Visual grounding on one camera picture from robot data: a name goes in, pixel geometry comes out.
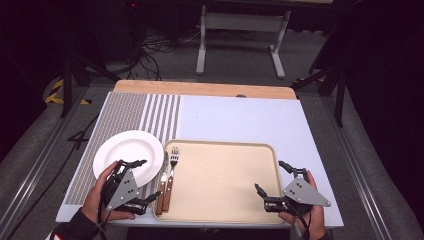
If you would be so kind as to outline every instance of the fork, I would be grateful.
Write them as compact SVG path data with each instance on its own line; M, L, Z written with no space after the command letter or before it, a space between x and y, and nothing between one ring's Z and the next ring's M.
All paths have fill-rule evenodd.
M169 174L168 183L166 184L166 192L165 192L165 202L163 204L163 211L169 210L169 204L171 202L171 193L172 193L172 183L174 182L174 169L178 163L179 159L179 149L177 147L173 147L171 150L170 164L171 164L171 173Z

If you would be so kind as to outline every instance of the wooden table edge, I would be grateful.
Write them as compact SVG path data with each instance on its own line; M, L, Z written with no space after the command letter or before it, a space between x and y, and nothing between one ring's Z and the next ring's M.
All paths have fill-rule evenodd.
M114 92L179 94L248 98L297 99L290 87L234 85L218 83L168 82L146 80L119 80Z

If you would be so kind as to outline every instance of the white plate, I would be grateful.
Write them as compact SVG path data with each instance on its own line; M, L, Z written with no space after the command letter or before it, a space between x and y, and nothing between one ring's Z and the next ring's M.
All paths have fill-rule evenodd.
M125 162L147 160L141 167L133 169L138 187L152 180L162 166L164 150L159 140L144 131L126 131L109 138L94 157L93 171L96 178L110 164L120 159Z

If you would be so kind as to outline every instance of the striped mat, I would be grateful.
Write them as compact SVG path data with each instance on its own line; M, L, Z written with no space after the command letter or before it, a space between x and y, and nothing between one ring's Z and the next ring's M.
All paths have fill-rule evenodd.
M96 181L93 160L100 146L114 135L142 130L156 136L162 145L176 138L181 96L110 92L103 105L81 162L72 180L65 204L83 205ZM139 188L139 198L156 192L158 176Z

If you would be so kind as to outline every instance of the person's arm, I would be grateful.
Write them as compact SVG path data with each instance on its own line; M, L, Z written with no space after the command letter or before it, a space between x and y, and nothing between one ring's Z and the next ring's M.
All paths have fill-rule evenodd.
M100 202L100 193L107 177L113 172L117 162L111 164L99 176L94 187L85 198L84 205L75 213L70 222L60 223L50 234L51 240L91 240L97 233L97 210ZM102 221L135 219L135 215L130 212L112 211L109 212L103 207Z
M317 189L317 185L315 183L314 177L312 176L311 172L307 172L307 176L309 179L309 184ZM284 221L288 222L290 225L294 225L295 222L299 225L302 234L305 233L305 227L303 226L302 222L299 218L294 217L293 215L287 213L287 212L280 212L278 213L278 216L282 218ZM324 227L324 208L322 206L313 206L311 213L305 214L303 216L305 219L305 222L309 222L309 219L311 221L311 224L309 225L309 233L310 233L310 240L331 240L332 238L327 234L327 231Z

